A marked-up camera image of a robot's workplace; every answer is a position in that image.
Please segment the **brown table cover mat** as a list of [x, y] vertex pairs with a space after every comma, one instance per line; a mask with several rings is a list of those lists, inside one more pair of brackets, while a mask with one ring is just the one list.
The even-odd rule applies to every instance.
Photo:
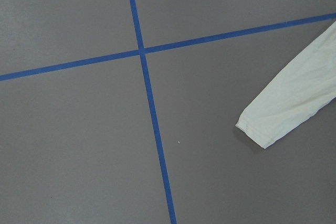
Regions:
[[335, 102], [236, 122], [335, 0], [1, 0], [1, 223], [335, 223]]

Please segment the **cream long-sleeve printed shirt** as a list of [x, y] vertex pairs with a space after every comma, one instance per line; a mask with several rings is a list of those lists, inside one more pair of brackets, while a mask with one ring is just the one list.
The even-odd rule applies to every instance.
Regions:
[[334, 98], [335, 24], [332, 24], [253, 99], [236, 127], [266, 149]]

